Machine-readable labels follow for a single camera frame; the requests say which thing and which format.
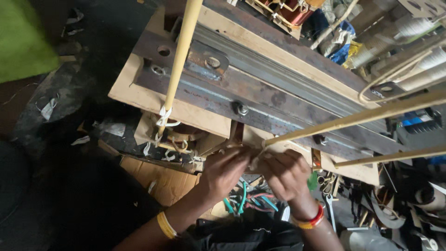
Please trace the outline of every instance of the wire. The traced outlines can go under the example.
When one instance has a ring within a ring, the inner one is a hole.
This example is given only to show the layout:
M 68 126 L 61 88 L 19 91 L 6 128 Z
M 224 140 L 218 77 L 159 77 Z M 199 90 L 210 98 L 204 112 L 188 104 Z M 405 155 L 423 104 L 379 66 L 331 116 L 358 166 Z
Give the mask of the wire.
M 2 104 L 0 104 L 0 105 L 5 105 L 5 104 L 11 102 L 11 101 L 13 100 L 13 98 L 14 98 L 19 92 L 21 92 L 25 87 L 28 87 L 28 86 L 33 85 L 33 84 L 37 84 L 37 83 L 32 83 L 32 84 L 27 84 L 27 85 L 25 85 L 24 87 L 20 88 L 16 93 L 14 93 L 14 95 L 12 95 L 12 97 L 11 97 L 8 101 L 6 101 L 6 102 L 4 102 L 4 103 L 2 103 Z
M 389 209 L 390 210 L 390 212 L 392 212 L 392 214 L 393 215 L 395 215 L 395 217 L 396 218 L 398 218 L 398 219 L 400 219 L 401 217 L 393 210 L 393 209 L 391 209 L 390 207 L 388 207 L 387 205 L 384 205 L 384 204 L 378 204 L 379 206 L 383 206 L 383 207 L 385 207 L 385 208 L 387 208 L 387 209 Z

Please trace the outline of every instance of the cardboard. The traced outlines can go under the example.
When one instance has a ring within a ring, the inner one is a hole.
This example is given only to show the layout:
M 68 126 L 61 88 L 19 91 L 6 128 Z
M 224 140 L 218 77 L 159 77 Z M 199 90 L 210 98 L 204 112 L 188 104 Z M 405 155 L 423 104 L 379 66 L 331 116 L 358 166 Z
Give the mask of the cardboard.
M 153 129 L 156 127 L 155 123 L 150 118 L 151 112 L 144 111 L 135 134 L 133 135 L 137 145 L 144 144 L 151 140 Z
M 129 172 L 145 188 L 156 181 L 150 195 L 161 205 L 171 206 L 186 195 L 197 181 L 197 176 L 158 166 L 125 156 L 121 167 Z

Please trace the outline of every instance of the wooden stick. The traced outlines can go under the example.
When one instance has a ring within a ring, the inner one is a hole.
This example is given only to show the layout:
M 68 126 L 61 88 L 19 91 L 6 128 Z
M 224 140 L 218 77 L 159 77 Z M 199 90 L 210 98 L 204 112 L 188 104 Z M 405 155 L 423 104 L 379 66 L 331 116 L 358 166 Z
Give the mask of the wooden stick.
M 167 89 L 166 100 L 164 102 L 166 111 L 169 111 L 172 108 L 173 99 L 175 97 L 175 92 L 177 91 L 178 82 L 180 81 L 184 62 L 186 61 L 190 41 L 192 41 L 192 35 L 194 34 L 202 3 L 203 0 L 187 0 L 183 24 L 181 25 L 180 36 L 178 39 L 177 52 L 175 53 L 175 59 L 173 60 L 169 88 Z M 164 129 L 165 127 L 161 126 L 158 130 L 159 137 L 163 135 Z
M 316 47 L 318 47 L 318 45 L 322 42 L 322 40 L 324 40 L 324 38 L 327 37 L 328 34 L 330 34 L 330 32 L 332 32 L 342 21 L 344 21 L 348 17 L 348 15 L 353 10 L 353 7 L 356 5 L 358 1 L 359 0 L 353 0 L 348 6 L 348 8 L 345 10 L 344 15 L 342 15 L 342 17 L 339 18 L 339 20 L 337 20 L 335 23 L 330 25 L 326 30 L 324 30 L 322 34 L 316 39 L 316 41 L 314 41 L 314 43 L 311 45 L 310 49 L 312 50 L 316 49 Z
M 332 130 L 337 130 L 386 117 L 395 116 L 402 113 L 415 111 L 418 109 L 423 109 L 433 105 L 440 105 L 443 103 L 446 103 L 446 91 L 435 91 L 427 94 L 422 94 L 415 98 L 406 99 L 397 103 L 386 104 L 376 109 L 364 110 L 360 113 L 335 119 L 327 123 L 315 125 L 302 130 L 296 130 L 277 138 L 270 138 L 265 141 L 265 145 L 268 146 L 280 141 L 293 140 L 315 134 L 325 133 Z
M 363 213 L 361 220 L 359 221 L 359 227 L 362 227 L 362 225 L 364 224 L 365 218 L 367 218 L 368 215 L 368 210 L 366 209 L 366 211 Z
M 378 156 L 378 157 L 372 157 L 372 158 L 345 161 L 345 162 L 340 162 L 340 163 L 334 164 L 334 167 L 338 168 L 338 167 L 345 167 L 345 166 L 352 166 L 352 165 L 365 165 L 365 164 L 371 164 L 371 163 L 396 161 L 396 160 L 402 160 L 402 159 L 430 157 L 430 156 L 443 155 L 443 154 L 446 154 L 446 145 L 435 146 L 435 147 L 431 147 L 431 148 L 409 151 L 409 152 L 399 152 L 399 153 L 383 155 L 383 156 Z

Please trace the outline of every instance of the wrist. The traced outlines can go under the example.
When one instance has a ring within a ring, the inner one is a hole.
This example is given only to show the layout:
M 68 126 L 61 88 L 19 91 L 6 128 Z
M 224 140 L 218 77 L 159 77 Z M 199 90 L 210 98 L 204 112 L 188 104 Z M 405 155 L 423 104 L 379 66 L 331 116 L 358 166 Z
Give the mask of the wrist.
M 291 214 L 299 221 L 312 220 L 319 211 L 319 205 L 309 191 L 288 201 L 288 204 L 291 208 Z

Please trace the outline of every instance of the clutter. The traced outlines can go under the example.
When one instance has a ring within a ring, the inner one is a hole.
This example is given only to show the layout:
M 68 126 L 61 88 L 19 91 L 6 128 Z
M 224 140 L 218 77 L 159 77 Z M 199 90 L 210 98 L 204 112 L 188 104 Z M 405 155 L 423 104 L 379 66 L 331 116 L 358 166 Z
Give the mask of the clutter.
M 342 21 L 334 32 L 334 37 L 320 45 L 322 55 L 338 65 L 342 65 L 348 58 L 350 43 L 354 37 L 353 26 L 347 21 Z

